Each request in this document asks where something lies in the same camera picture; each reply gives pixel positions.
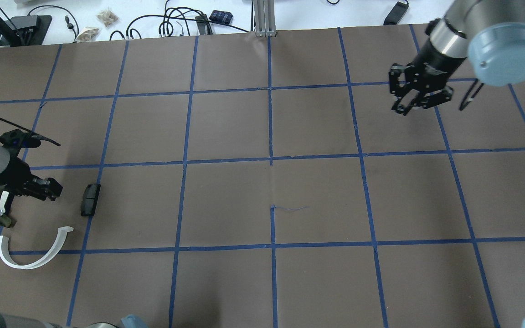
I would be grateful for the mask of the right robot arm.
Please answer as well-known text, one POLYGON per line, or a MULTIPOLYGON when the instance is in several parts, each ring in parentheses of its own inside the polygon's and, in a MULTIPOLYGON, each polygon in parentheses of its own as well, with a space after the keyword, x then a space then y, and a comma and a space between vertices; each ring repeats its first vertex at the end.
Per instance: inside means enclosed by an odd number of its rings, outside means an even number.
POLYGON ((413 108, 449 102, 448 80, 469 60, 475 79, 458 107, 464 110, 483 88, 525 81, 525 0, 455 0, 446 14, 427 27, 427 42, 407 65, 390 68, 392 110, 407 115, 413 108))

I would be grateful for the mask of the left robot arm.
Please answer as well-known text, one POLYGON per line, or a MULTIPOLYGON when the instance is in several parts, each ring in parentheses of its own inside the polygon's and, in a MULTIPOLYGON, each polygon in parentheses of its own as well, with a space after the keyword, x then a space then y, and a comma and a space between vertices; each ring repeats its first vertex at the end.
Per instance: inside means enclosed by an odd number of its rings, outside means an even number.
POLYGON ((23 148, 37 148, 42 141, 60 146, 60 143, 31 130, 13 129, 0 135, 0 192, 42 201, 54 201, 60 197, 62 185, 58 181, 32 174, 29 165, 19 157, 23 148))

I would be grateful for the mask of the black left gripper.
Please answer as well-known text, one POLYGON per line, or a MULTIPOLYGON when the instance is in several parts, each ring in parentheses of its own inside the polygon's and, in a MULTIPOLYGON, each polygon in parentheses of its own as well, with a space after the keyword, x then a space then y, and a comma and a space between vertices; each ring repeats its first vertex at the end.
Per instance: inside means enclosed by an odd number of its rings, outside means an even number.
POLYGON ((9 158, 3 161, 4 168, 0 172, 0 187, 14 196, 29 196, 45 201, 56 201, 61 196, 63 186, 53 179, 42 179, 31 172, 29 165, 21 160, 20 152, 23 148, 37 148, 42 141, 52 143, 57 147, 61 144, 33 131, 13 129, 0 135, 0 147, 5 150, 9 158))

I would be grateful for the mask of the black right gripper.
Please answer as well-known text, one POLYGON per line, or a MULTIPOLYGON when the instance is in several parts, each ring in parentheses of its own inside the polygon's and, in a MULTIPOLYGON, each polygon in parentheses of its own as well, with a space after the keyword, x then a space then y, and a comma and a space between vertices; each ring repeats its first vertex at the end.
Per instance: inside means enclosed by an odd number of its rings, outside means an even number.
POLYGON ((407 115, 413 108, 433 108, 449 102, 454 90, 448 80, 454 73, 454 58, 435 48, 423 48, 407 65, 392 64, 388 71, 389 92, 395 97, 391 110, 407 115))

